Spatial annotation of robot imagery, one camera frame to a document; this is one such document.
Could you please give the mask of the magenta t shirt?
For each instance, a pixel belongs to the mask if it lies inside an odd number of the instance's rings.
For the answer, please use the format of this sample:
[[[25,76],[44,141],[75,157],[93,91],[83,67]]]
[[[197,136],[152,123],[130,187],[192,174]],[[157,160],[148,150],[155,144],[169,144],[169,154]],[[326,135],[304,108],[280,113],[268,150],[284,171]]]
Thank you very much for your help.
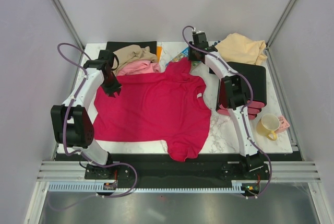
[[[115,98],[99,88],[94,100],[94,137],[107,142],[164,140],[178,162],[195,159],[210,130],[211,110],[203,95],[204,80],[190,74],[186,58],[170,63],[162,73],[119,76]]]

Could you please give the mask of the black pink drawer organizer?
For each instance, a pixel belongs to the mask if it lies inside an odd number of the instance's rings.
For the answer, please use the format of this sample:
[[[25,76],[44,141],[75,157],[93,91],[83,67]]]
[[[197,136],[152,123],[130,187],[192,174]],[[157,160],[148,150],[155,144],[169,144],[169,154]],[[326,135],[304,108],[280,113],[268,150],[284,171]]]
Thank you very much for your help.
[[[248,105],[248,117],[250,120],[254,120],[262,111],[262,108],[267,105],[266,69],[263,66],[238,62],[228,62],[228,64],[238,73],[242,74],[250,83],[253,90],[253,101],[250,105]],[[245,92],[247,102],[249,102],[251,99],[250,90],[245,80],[242,78],[241,86]],[[216,112],[222,115],[230,116],[227,108],[225,108],[220,102],[220,97],[224,95],[222,87],[221,81],[219,81]]]

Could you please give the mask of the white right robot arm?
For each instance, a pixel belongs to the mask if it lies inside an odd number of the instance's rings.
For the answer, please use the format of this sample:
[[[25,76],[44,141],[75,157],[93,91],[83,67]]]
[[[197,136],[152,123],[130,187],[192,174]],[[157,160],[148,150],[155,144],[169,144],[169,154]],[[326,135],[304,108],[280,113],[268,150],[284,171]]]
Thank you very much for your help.
[[[186,40],[185,29],[182,37],[188,45],[188,60],[201,61],[219,78],[223,96],[220,104],[225,107],[233,121],[238,138],[239,152],[243,157],[251,157],[259,153],[248,118],[248,105],[253,101],[253,90],[245,76],[233,69],[219,54],[214,46],[209,46],[206,34],[197,31],[193,26],[193,40]]]

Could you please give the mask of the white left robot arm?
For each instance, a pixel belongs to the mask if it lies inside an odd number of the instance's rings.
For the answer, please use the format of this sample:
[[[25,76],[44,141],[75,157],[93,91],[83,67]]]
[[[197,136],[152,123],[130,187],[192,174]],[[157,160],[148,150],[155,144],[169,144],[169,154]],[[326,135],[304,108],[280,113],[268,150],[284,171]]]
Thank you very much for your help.
[[[104,179],[113,176],[115,167],[111,155],[94,138],[88,109],[99,88],[108,97],[120,94],[121,84],[114,74],[119,63],[113,52],[101,50],[97,59],[89,59],[80,67],[83,76],[70,96],[61,105],[51,108],[56,142],[63,145],[67,156],[79,154],[97,166],[97,174]]]

